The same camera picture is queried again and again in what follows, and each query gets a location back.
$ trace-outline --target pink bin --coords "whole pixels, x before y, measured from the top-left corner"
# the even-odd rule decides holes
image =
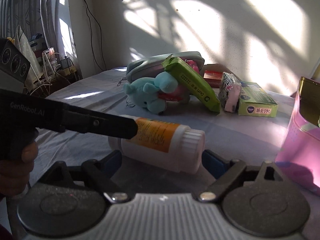
[[[319,104],[320,84],[302,77],[276,164],[290,179],[320,196]]]

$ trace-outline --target silver screw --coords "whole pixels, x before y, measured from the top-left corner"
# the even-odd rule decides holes
[[[128,195],[126,193],[117,192],[114,193],[111,198],[113,201],[120,203],[126,201],[128,199]]]
[[[99,121],[98,121],[98,120],[94,120],[94,121],[93,121],[93,125],[94,125],[94,126],[99,126]]]
[[[200,200],[201,201],[212,201],[216,198],[217,196],[215,193],[212,192],[203,192],[200,194]]]

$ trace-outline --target finger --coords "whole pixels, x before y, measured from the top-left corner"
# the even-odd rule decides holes
[[[21,194],[24,189],[26,188],[26,185],[19,187],[19,188],[0,188],[0,193],[2,193],[3,195],[7,196],[7,197],[13,197],[16,195]]]
[[[0,189],[1,188],[21,188],[26,186],[29,181],[29,174],[19,178],[8,178],[0,175]]]
[[[29,163],[34,161],[35,158],[37,158],[37,156],[38,156],[38,145],[36,142],[33,142],[22,150],[21,159],[24,163]]]
[[[18,178],[28,175],[33,171],[34,162],[0,161],[0,174],[5,177]]]

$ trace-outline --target speaker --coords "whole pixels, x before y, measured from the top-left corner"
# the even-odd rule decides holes
[[[0,89],[23,92],[30,62],[7,39],[0,39]]]

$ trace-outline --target light blue stuffed animal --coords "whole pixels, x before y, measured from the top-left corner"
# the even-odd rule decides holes
[[[124,92],[135,105],[147,108],[153,114],[163,112],[167,103],[158,97],[158,92],[172,93],[178,87],[177,80],[167,72],[158,74],[155,78],[143,77],[126,83]]]

